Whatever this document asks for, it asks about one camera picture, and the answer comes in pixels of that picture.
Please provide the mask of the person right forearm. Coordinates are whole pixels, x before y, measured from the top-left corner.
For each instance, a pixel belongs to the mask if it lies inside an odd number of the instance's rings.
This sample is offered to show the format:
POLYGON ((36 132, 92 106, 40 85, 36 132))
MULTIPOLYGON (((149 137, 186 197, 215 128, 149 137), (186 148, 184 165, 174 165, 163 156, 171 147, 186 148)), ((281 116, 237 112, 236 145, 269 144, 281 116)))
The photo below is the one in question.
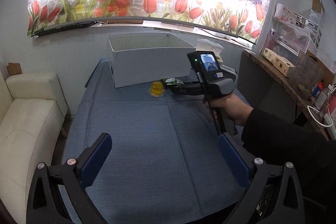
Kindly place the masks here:
POLYGON ((244 148, 268 164, 292 162, 299 179, 306 223, 335 223, 335 141, 246 106, 236 117, 244 148))

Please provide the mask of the person right hand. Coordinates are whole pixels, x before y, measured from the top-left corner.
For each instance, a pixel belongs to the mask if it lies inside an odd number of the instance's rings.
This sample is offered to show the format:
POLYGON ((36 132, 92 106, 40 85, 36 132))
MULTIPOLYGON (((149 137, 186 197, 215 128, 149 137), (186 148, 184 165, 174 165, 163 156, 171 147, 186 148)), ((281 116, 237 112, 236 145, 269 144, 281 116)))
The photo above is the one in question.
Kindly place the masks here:
POLYGON ((244 103, 237 95, 234 93, 229 94, 226 97, 213 100, 210 103, 207 102, 204 97, 202 102, 205 104, 206 108, 209 110, 211 115, 215 119, 218 118, 217 112, 214 108, 220 108, 224 110, 230 118, 232 118, 236 125, 244 126, 249 115, 251 114, 253 108, 248 104, 244 103))

